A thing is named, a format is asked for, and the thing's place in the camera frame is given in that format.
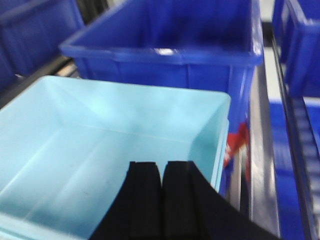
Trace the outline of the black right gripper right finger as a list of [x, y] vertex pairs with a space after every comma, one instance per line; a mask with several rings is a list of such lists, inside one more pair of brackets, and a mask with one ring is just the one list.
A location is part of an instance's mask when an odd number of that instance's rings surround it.
[[167, 240], [276, 240], [217, 193], [193, 161], [170, 161], [163, 180]]

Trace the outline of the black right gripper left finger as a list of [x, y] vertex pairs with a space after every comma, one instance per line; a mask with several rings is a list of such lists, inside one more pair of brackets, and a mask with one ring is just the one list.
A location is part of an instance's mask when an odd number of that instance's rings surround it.
[[124, 182], [92, 240], [161, 240], [162, 186], [155, 162], [130, 162]]

